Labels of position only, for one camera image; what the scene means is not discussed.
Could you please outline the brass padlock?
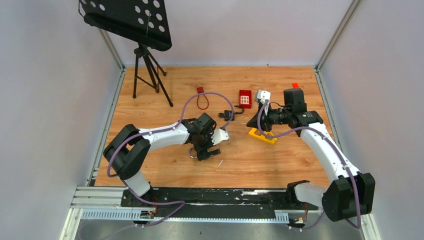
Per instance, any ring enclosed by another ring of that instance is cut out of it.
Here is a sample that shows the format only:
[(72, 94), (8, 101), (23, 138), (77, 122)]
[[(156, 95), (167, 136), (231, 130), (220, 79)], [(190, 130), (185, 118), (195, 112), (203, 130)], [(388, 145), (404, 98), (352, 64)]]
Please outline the brass padlock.
[(188, 156), (190, 157), (190, 158), (192, 158), (192, 159), (197, 159), (198, 157), (197, 157), (197, 152), (196, 152), (196, 150), (195, 150), (195, 148), (194, 147), (192, 147), (192, 148), (190, 148), (189, 150), (188, 150)]

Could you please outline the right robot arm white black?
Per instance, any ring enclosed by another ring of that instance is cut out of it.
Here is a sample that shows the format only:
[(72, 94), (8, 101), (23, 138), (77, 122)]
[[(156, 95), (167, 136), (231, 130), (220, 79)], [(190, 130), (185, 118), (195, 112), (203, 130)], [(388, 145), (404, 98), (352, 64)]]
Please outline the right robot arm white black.
[(326, 173), (329, 187), (300, 180), (287, 185), (286, 204), (298, 209), (304, 203), (323, 210), (333, 222), (347, 221), (354, 228), (362, 226), (361, 216), (373, 207), (376, 181), (370, 173), (362, 173), (343, 154), (330, 136), (321, 116), (307, 109), (301, 88), (283, 91), (284, 104), (271, 107), (271, 93), (259, 89), (255, 96), (258, 111), (246, 124), (270, 137), (274, 125), (287, 125), (285, 132), (296, 133), (312, 150)]

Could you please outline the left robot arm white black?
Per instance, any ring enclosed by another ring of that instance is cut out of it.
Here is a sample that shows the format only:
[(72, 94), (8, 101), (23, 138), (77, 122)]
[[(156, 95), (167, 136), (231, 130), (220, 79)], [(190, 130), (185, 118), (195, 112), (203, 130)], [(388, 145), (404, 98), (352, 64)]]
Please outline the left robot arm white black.
[(229, 132), (207, 114), (198, 118), (182, 119), (174, 124), (158, 128), (136, 128), (127, 124), (105, 147), (103, 156), (116, 175), (133, 191), (134, 200), (140, 206), (153, 201), (151, 184), (141, 167), (150, 152), (173, 145), (191, 144), (198, 161), (219, 155), (213, 149), (230, 138)]

